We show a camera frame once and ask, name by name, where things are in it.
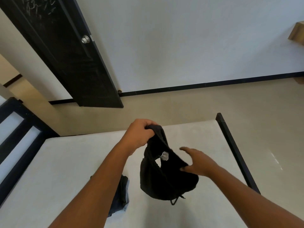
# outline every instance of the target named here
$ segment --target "left hand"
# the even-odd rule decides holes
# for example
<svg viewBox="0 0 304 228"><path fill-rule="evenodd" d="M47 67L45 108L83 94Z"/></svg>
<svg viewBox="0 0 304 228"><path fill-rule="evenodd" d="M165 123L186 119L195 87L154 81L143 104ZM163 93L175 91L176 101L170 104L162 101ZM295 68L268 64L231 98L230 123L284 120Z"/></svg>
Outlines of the left hand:
<svg viewBox="0 0 304 228"><path fill-rule="evenodd" d="M120 140L120 144L127 148L129 155L134 151L144 146L150 138L154 136L154 131L151 129L146 130L145 127L149 125L158 125L149 119L135 119L131 123L124 136Z"/></svg>

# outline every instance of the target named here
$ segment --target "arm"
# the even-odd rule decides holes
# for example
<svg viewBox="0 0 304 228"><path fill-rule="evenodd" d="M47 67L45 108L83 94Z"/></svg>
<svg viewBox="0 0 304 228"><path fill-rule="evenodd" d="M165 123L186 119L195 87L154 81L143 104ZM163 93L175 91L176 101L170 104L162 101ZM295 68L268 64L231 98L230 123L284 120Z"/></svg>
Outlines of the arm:
<svg viewBox="0 0 304 228"><path fill-rule="evenodd" d="M147 119L136 119L92 178L52 222L54 227L104 227L127 158L154 136Z"/></svg>
<svg viewBox="0 0 304 228"><path fill-rule="evenodd" d="M193 164L181 171L207 176L222 191L249 228L304 227L304 221L258 194L203 152L181 147L192 157Z"/></svg>

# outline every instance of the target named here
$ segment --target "black bed frame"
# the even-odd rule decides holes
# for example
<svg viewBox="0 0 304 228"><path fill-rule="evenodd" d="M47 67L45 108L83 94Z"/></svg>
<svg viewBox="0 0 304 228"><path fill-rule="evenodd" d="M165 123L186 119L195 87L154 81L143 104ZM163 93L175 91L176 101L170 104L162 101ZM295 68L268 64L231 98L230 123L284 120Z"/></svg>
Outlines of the black bed frame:
<svg viewBox="0 0 304 228"><path fill-rule="evenodd" d="M8 99L0 106L0 123L3 122L12 112L16 112L24 120L21 124L9 135L9 137L0 145L0 164L7 157L7 155L15 148L21 141L23 136L29 131L32 126L35 126L41 131L38 137L34 140L31 146L26 150L14 168L6 176L0 184L0 205L8 197L15 184L18 182L22 174L25 172L28 165L31 163L36 153L48 138L60 137L54 130L52 130L41 119L34 115L28 108L26 108L20 101L15 98ZM260 194L260 191L226 125L226 122L221 113L216 115L224 137L238 163L239 168L246 180L247 185Z"/></svg>

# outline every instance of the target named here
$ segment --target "clothing label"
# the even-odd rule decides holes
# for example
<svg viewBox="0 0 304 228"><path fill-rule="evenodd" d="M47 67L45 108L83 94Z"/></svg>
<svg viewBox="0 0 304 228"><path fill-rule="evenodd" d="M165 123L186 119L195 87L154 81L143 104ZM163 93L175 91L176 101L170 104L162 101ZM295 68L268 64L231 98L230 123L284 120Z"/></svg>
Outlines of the clothing label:
<svg viewBox="0 0 304 228"><path fill-rule="evenodd" d="M169 153L168 152L163 152L162 153L162 155L161 155L161 160L163 160L163 161L168 161L168 159L169 159Z"/></svg>

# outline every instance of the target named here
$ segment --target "hand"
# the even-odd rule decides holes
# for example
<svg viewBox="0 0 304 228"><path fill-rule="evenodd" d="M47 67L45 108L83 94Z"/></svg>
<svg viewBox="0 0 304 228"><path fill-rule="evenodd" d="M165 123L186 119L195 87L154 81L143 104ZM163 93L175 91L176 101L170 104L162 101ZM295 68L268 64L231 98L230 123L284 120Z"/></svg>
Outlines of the hand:
<svg viewBox="0 0 304 228"><path fill-rule="evenodd" d="M129 155L133 154L137 148L144 146L147 141L154 136L153 130L145 129L145 127L149 125L158 124L149 119L135 119L135 121L131 123L119 142L124 147L127 147L130 152Z"/></svg>
<svg viewBox="0 0 304 228"><path fill-rule="evenodd" d="M210 177L210 173L218 167L217 163L202 151L188 147L181 147L180 150L185 151L192 158L192 165L181 168L181 171Z"/></svg>

